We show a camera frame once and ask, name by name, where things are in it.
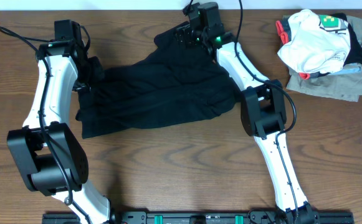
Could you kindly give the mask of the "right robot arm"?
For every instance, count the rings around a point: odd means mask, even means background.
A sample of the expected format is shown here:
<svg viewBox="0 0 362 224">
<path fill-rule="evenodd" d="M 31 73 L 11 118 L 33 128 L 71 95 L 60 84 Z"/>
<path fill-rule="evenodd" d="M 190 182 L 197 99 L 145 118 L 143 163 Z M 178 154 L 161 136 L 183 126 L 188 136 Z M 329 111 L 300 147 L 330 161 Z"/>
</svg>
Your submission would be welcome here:
<svg viewBox="0 0 362 224">
<path fill-rule="evenodd" d="M 195 3 L 183 9 L 189 23 L 176 30 L 178 41 L 186 47 L 201 45 L 223 68 L 241 94 L 241 123 L 259 146 L 274 186 L 276 213 L 272 223 L 318 223 L 298 183 L 287 149 L 285 102 L 294 106 L 278 80 L 270 80 L 247 58 L 239 35 L 227 32 L 216 2 Z"/>
</svg>

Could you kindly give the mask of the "black t-shirt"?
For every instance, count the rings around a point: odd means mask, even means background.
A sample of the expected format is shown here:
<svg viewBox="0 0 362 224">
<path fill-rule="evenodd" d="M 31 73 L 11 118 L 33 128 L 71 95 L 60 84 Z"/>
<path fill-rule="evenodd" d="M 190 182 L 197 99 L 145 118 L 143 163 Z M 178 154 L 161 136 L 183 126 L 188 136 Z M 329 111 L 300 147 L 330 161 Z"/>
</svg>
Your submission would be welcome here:
<svg viewBox="0 0 362 224">
<path fill-rule="evenodd" d="M 79 91 L 84 139 L 129 128 L 153 129 L 216 118 L 239 101 L 229 74 L 199 45 L 185 47 L 172 28 L 133 65 L 112 67 Z"/>
</svg>

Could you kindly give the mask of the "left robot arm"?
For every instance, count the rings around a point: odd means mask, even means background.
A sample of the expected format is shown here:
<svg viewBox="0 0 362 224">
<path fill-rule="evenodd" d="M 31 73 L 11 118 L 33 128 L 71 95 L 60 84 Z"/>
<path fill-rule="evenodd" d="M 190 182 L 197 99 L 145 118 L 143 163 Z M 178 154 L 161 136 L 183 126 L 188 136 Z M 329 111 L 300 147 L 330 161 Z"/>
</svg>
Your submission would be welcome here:
<svg viewBox="0 0 362 224">
<path fill-rule="evenodd" d="M 86 28 L 72 20 L 54 22 L 55 37 L 34 47 L 39 80 L 22 128 L 7 135 L 7 146 L 31 192 L 60 200 L 69 213 L 48 212 L 43 223 L 113 223 L 109 199 L 88 179 L 87 155 L 69 128 L 74 91 L 88 91 L 104 77 L 97 57 L 89 57 Z"/>
</svg>

